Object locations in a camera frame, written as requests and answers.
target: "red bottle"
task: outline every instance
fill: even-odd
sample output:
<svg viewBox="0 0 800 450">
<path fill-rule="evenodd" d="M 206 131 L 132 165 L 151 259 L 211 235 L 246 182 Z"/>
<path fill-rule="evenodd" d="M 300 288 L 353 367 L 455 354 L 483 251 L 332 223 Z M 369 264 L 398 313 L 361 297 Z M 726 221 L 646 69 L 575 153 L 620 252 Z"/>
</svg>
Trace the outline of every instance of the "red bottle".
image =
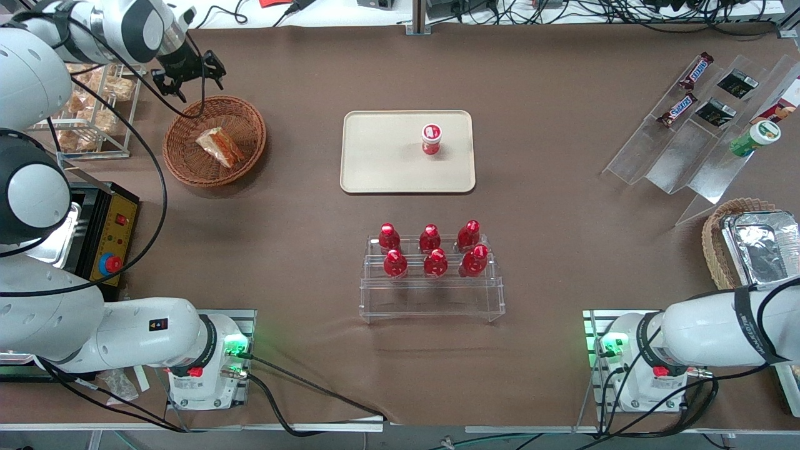
<svg viewBox="0 0 800 450">
<path fill-rule="evenodd" d="M 381 225 L 381 233 L 378 235 L 378 245 L 381 246 L 381 253 L 384 255 L 389 250 L 400 250 L 400 235 L 391 223 Z"/>
<path fill-rule="evenodd" d="M 489 262 L 489 249 L 482 243 L 478 244 L 464 255 L 461 265 L 458 266 L 458 274 L 461 277 L 478 276 L 486 269 Z"/>
<path fill-rule="evenodd" d="M 422 263 L 422 270 L 425 271 L 426 278 L 437 279 L 445 275 L 447 271 L 447 256 L 441 248 L 435 248 L 432 252 L 425 257 L 425 262 Z"/>
<path fill-rule="evenodd" d="M 458 232 L 458 246 L 459 253 L 467 253 L 475 248 L 478 241 L 481 240 L 481 224 L 477 220 L 471 220 L 464 225 Z"/>
<path fill-rule="evenodd" d="M 425 230 L 419 236 L 419 252 L 424 255 L 430 253 L 442 245 L 442 237 L 439 236 L 439 229 L 432 223 L 425 226 Z"/>
<path fill-rule="evenodd" d="M 389 250 L 383 259 L 383 271 L 391 279 L 405 278 L 408 273 L 408 261 L 398 250 Z"/>
</svg>

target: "black strap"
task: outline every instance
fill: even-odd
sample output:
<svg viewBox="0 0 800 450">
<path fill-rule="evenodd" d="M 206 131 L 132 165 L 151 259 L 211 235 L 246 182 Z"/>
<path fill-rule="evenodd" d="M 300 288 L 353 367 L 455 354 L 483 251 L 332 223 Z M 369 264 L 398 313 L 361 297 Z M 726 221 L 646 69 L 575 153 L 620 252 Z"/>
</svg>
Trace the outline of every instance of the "black strap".
<svg viewBox="0 0 800 450">
<path fill-rule="evenodd" d="M 753 308 L 750 305 L 750 292 L 753 290 L 754 287 L 752 286 L 742 286 L 734 289 L 734 311 L 736 311 L 736 320 L 739 322 L 742 334 L 744 334 L 750 346 L 768 364 L 786 362 L 788 359 L 780 356 L 770 348 L 764 331 L 756 323 L 755 316 L 753 316 Z"/>
<path fill-rule="evenodd" d="M 201 314 L 200 320 L 206 325 L 208 331 L 208 339 L 206 341 L 206 348 L 203 349 L 202 354 L 194 361 L 186 366 L 177 366 L 170 368 L 170 371 L 175 376 L 188 376 L 189 369 L 191 368 L 204 368 L 211 361 L 211 356 L 214 356 L 214 349 L 217 347 L 217 328 L 211 323 L 208 315 Z"/>
<path fill-rule="evenodd" d="M 663 356 L 666 355 L 659 355 L 648 342 L 650 339 L 647 336 L 647 328 L 650 325 L 650 321 L 661 313 L 663 313 L 663 311 L 648 312 L 642 317 L 642 320 L 639 321 L 639 325 L 636 327 L 636 344 L 638 344 L 639 352 L 647 365 L 652 368 L 661 366 L 669 371 L 669 376 L 680 376 L 686 372 L 686 367 L 676 364 L 671 358 L 669 361 L 665 360 Z"/>
<path fill-rule="evenodd" d="M 91 58 L 86 56 L 83 53 L 83 50 L 78 48 L 78 45 L 75 43 L 75 39 L 70 37 L 70 14 L 72 14 L 72 9 L 75 8 L 78 2 L 75 0 L 66 0 L 65 2 L 61 3 L 60 5 L 55 7 L 55 12 L 53 13 L 53 21 L 55 23 L 55 28 L 58 30 L 59 38 L 64 41 L 64 48 L 70 52 L 72 56 L 75 57 L 80 62 L 94 62 Z"/>
</svg>

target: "clear acrylic stand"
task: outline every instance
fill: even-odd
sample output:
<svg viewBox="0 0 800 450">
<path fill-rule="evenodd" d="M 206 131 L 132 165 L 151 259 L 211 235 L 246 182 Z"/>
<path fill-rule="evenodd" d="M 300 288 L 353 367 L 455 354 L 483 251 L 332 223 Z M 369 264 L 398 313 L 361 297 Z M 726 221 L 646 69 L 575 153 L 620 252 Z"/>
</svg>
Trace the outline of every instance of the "clear acrylic stand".
<svg viewBox="0 0 800 450">
<path fill-rule="evenodd" d="M 370 236 L 361 278 L 361 317 L 370 323 L 377 318 L 464 315 L 491 322 L 505 314 L 500 267 L 486 235 L 481 235 L 481 243 L 490 249 L 489 263 L 476 278 L 458 275 L 463 255 L 458 253 L 455 243 L 456 235 L 442 236 L 447 272 L 439 279 L 428 279 L 422 272 L 425 255 L 419 252 L 419 236 L 401 236 L 400 251 L 408 261 L 408 275 L 392 280 L 383 271 L 385 256 L 378 237 Z"/>
<path fill-rule="evenodd" d="M 729 145 L 747 132 L 750 120 L 766 109 L 767 103 L 780 89 L 800 75 L 800 63 L 784 56 L 767 71 L 739 55 L 723 70 L 716 64 L 695 85 L 698 101 L 673 123 L 664 127 L 655 119 L 668 111 L 686 95 L 678 86 L 694 67 L 695 59 L 675 84 L 645 117 L 642 125 L 603 171 L 610 171 L 628 184 L 647 178 L 667 194 L 689 187 L 697 197 L 676 222 L 680 225 L 695 219 L 716 205 L 750 156 L 741 158 L 730 153 Z M 744 98 L 736 98 L 717 83 L 733 69 L 739 69 L 759 82 Z M 722 127 L 716 127 L 695 114 L 709 98 L 716 98 L 732 107 L 737 114 Z"/>
</svg>

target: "table surface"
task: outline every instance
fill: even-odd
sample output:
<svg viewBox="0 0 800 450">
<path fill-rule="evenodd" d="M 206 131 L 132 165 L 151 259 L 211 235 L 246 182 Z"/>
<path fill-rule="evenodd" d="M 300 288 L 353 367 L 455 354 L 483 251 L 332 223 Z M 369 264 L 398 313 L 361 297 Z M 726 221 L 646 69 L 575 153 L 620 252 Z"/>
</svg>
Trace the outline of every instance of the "table surface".
<svg viewBox="0 0 800 450">
<path fill-rule="evenodd" d="M 224 94 L 252 102 L 269 129 L 254 172 L 228 187 L 186 187 L 168 173 L 160 238 L 126 277 L 134 298 L 176 296 L 198 308 L 257 308 L 255 353 L 383 412 L 400 424 L 569 427 L 589 372 L 582 311 L 666 307 L 714 288 L 700 223 L 672 228 L 693 195 L 629 187 L 601 170 L 687 62 L 765 66 L 797 51 L 707 31 L 635 26 L 442 26 L 208 30 L 201 50 L 225 63 Z M 210 94 L 218 92 L 213 83 Z M 197 98 L 197 83 L 186 85 Z M 352 110 L 463 109 L 474 122 L 477 186 L 468 195 L 348 195 L 338 185 L 342 120 Z M 156 150 L 173 115 L 142 96 L 136 125 Z M 800 211 L 800 115 L 731 188 Z M 83 163 L 140 195 L 135 242 L 158 220 L 158 183 L 142 148 Z M 365 237 L 478 219 L 503 271 L 507 313 L 467 318 L 358 316 Z M 262 373 L 291 423 L 362 412 Z M 151 389 L 140 404 L 162 411 Z M 125 422 L 58 386 L 0 385 L 2 423 Z M 187 415 L 193 427 L 274 423 L 260 392 L 244 408 Z M 666 418 L 648 422 L 658 429 Z M 767 374 L 722 383 L 702 428 L 796 430 Z"/>
</svg>

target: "chocolate bar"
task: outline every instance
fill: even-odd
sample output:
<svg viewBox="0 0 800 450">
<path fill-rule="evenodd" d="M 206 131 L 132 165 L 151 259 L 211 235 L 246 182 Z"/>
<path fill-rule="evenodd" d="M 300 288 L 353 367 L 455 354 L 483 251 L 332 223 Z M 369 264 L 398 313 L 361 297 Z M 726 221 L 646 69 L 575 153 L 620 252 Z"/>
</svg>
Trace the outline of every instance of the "chocolate bar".
<svg viewBox="0 0 800 450">
<path fill-rule="evenodd" d="M 703 103 L 695 114 L 704 118 L 711 125 L 721 127 L 736 115 L 736 110 L 712 97 L 708 102 Z"/>
<path fill-rule="evenodd" d="M 758 87 L 758 82 L 747 76 L 739 69 L 733 69 L 717 86 L 736 98 L 742 98 L 748 92 Z"/>
<path fill-rule="evenodd" d="M 689 109 L 689 106 L 692 106 L 692 103 L 697 101 L 697 98 L 695 98 L 691 92 L 687 92 L 686 97 L 684 97 L 680 102 L 675 103 L 675 106 L 672 106 L 669 111 L 655 120 L 656 122 L 664 124 L 664 127 L 672 127 L 672 123 L 675 122 L 675 119 L 677 119 L 679 115 L 685 113 L 686 110 Z"/>
<path fill-rule="evenodd" d="M 705 51 L 702 52 L 700 54 L 700 60 L 694 65 L 694 69 L 692 69 L 683 80 L 679 81 L 678 85 L 683 89 L 693 90 L 694 84 L 700 79 L 700 75 L 708 69 L 708 66 L 710 66 L 712 62 L 714 62 L 714 58 Z"/>
</svg>

